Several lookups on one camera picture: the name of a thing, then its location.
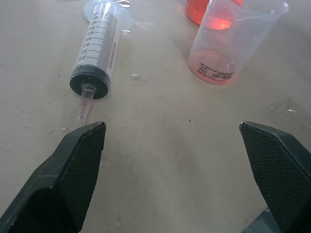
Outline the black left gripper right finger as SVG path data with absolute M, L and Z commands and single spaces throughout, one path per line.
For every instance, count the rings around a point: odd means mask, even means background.
M 311 154 L 291 134 L 240 123 L 256 184 L 283 233 L 311 231 Z

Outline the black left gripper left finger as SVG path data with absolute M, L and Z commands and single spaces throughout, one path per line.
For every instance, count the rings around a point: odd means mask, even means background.
M 64 136 L 0 218 L 2 233 L 78 233 L 96 186 L 106 124 Z

